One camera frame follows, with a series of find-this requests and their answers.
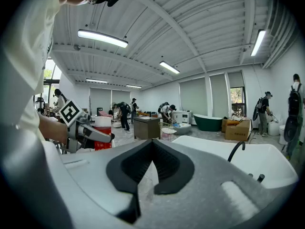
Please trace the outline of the person's cream shirt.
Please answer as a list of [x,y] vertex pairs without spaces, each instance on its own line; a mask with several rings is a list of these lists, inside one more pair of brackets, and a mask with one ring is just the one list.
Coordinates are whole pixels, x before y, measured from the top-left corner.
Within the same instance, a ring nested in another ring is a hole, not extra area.
[[33,96],[43,92],[44,66],[53,45],[59,0],[24,0],[0,39],[0,123],[37,136]]

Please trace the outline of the grey roller blind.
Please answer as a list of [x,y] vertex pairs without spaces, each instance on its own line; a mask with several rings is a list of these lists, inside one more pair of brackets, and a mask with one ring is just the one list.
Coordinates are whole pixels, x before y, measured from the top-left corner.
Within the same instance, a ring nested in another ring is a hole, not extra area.
[[228,73],[230,88],[244,87],[244,78],[241,71]]
[[228,117],[228,92],[224,74],[210,76],[213,117]]
[[112,103],[125,102],[127,104],[131,103],[131,92],[129,91],[119,91],[112,90]]
[[97,115],[97,108],[102,108],[108,113],[111,105],[111,90],[90,88],[90,102],[93,115]]
[[180,107],[193,114],[207,115],[207,94],[205,78],[198,78],[179,83]]

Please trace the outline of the green bathtub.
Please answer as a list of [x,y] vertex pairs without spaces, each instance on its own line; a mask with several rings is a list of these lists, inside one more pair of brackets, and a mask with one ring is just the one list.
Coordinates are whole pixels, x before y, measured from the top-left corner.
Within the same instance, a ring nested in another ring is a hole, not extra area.
[[194,114],[196,125],[201,131],[218,132],[222,128],[222,118]]

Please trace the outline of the person's left forearm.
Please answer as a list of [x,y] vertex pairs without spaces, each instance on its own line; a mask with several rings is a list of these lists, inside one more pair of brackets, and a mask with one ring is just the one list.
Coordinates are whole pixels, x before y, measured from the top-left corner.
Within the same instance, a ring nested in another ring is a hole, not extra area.
[[59,141],[66,144],[68,138],[68,128],[66,124],[52,121],[50,118],[39,114],[39,130],[44,138]]

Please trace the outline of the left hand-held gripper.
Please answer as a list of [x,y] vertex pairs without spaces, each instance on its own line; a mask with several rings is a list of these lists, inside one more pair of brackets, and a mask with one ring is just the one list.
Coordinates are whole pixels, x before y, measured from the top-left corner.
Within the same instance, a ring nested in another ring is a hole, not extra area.
[[59,110],[60,118],[67,126],[66,144],[62,153],[76,153],[79,149],[94,149],[94,141],[111,143],[115,135],[105,134],[93,128],[91,116],[85,113],[74,100],[68,100]]

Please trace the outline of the round white basin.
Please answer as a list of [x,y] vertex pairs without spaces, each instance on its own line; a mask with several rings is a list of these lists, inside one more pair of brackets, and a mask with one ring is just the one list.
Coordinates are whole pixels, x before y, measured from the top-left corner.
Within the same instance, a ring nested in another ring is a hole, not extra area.
[[174,124],[173,125],[175,131],[176,131],[176,135],[185,135],[187,133],[189,133],[192,130],[192,126],[190,124]]

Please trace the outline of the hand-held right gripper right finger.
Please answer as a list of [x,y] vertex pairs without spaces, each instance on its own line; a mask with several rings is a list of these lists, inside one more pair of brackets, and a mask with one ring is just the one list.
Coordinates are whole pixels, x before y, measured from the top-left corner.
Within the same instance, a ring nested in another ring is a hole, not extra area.
[[296,183],[265,188],[220,156],[172,142],[194,163],[194,174],[173,195],[154,195],[142,208],[141,229],[230,229],[259,223],[277,210]]

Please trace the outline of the white low cabinet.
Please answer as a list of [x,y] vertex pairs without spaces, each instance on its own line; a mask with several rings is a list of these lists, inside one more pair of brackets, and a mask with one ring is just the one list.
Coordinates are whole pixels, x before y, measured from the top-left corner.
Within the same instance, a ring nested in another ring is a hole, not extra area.
[[173,119],[178,124],[191,124],[192,116],[192,111],[173,111]]

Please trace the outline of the black bathtub faucet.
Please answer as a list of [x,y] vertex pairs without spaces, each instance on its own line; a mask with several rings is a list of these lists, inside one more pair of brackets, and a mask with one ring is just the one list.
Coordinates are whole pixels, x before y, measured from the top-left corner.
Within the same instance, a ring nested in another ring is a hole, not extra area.
[[[231,162],[231,161],[232,161],[232,158],[233,158],[234,154],[236,153],[237,149],[238,149],[240,146],[242,146],[242,150],[244,151],[244,150],[245,150],[245,142],[244,142],[244,141],[240,141],[240,142],[238,142],[238,143],[234,146],[234,148],[232,149],[232,151],[231,151],[231,153],[230,153],[230,155],[229,155],[229,157],[228,157],[228,159],[227,159],[228,162]],[[259,177],[258,177],[258,179],[257,179],[257,182],[262,183],[262,181],[263,181],[264,179],[265,179],[265,175],[264,175],[264,174],[260,174]]]

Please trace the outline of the brown cardboard box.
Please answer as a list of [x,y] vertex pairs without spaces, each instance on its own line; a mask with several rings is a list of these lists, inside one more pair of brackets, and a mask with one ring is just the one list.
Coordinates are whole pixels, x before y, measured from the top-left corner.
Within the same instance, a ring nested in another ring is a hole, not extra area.
[[252,131],[252,121],[242,119],[241,121],[223,119],[222,132],[225,140],[247,141]]

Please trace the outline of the white toilet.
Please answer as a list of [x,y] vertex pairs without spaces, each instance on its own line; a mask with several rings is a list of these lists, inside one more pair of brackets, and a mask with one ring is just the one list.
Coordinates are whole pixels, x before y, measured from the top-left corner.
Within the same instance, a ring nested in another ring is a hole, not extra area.
[[280,135],[279,144],[281,144],[281,145],[288,144],[285,140],[284,133],[285,133],[285,125],[280,125],[279,126],[279,135]]

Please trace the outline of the white bathtub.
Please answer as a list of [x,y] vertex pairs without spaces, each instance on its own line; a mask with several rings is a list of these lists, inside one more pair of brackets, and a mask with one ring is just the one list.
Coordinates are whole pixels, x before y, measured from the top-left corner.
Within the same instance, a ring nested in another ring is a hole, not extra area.
[[[228,159],[235,147],[234,143],[211,141],[190,136],[180,136],[174,143],[205,151]],[[264,175],[262,185],[265,188],[280,188],[298,181],[298,175],[289,161],[271,144],[246,144],[235,152],[231,163],[246,174],[252,174],[257,180]]]

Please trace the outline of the dark wooden sink cabinet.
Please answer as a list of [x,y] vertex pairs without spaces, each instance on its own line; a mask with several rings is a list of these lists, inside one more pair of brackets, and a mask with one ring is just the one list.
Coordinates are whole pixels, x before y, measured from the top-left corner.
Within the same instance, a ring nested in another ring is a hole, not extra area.
[[161,139],[158,117],[135,117],[133,119],[134,139]]

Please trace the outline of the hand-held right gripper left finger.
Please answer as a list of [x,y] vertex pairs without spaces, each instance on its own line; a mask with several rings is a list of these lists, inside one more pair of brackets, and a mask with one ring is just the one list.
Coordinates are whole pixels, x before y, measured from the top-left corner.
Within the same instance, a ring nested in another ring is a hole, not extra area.
[[51,142],[33,133],[0,125],[0,181],[15,228],[152,229],[141,212],[132,175],[118,191],[107,175],[114,157],[151,141],[108,151],[61,156]]

